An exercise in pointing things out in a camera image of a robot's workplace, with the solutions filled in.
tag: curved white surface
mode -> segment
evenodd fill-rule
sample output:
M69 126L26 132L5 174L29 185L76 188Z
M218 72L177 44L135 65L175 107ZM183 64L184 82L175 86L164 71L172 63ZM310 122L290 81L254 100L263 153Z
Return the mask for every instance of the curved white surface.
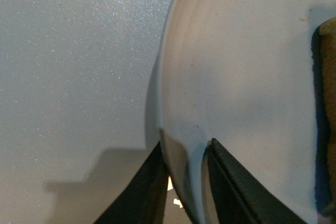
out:
M0 223L93 223L125 188L170 2L0 0Z
M188 154L201 223L201 162L212 137L317 222L311 38L335 15L335 0L175 0L161 54L160 123L172 173L182 166L176 142Z

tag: sparkly paint surface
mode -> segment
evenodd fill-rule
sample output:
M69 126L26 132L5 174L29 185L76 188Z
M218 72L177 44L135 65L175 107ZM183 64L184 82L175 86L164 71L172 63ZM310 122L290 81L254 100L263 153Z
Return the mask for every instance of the sparkly paint surface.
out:
M0 0L0 223L92 223L126 186L170 3Z

